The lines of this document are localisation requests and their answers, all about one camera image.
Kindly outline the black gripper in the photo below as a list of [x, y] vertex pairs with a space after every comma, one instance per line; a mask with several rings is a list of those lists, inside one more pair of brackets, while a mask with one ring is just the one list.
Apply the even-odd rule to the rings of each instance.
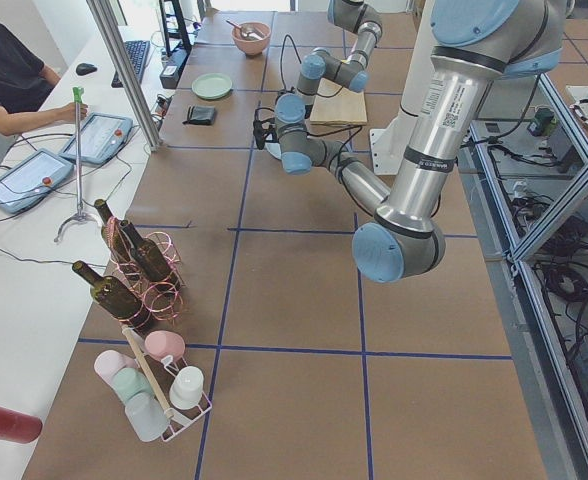
[[258, 150], [264, 150], [267, 143], [277, 143], [275, 118], [256, 118], [252, 122], [253, 137]]

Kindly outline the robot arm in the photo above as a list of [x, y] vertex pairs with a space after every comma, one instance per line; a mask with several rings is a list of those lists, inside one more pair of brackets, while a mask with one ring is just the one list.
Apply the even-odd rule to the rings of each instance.
[[383, 35], [380, 14], [361, 1], [333, 1], [328, 19], [357, 37], [346, 60], [327, 50], [305, 56], [297, 86], [277, 98], [273, 116], [255, 120], [258, 146], [274, 142], [291, 175], [315, 167], [331, 172], [370, 214], [352, 239], [359, 271], [394, 282], [435, 268], [445, 239], [432, 213], [488, 85], [499, 78], [539, 75], [561, 56], [562, 1], [438, 1], [430, 26], [434, 73], [392, 185], [385, 184], [338, 141], [311, 136], [306, 121], [318, 87], [330, 80], [353, 92], [369, 79], [370, 55]]
[[383, 37], [381, 15], [364, 1], [330, 1], [327, 19], [351, 33], [354, 43], [342, 57], [318, 47], [303, 58], [295, 91], [307, 106], [317, 98], [322, 79], [353, 93], [363, 92], [369, 81], [371, 55]]

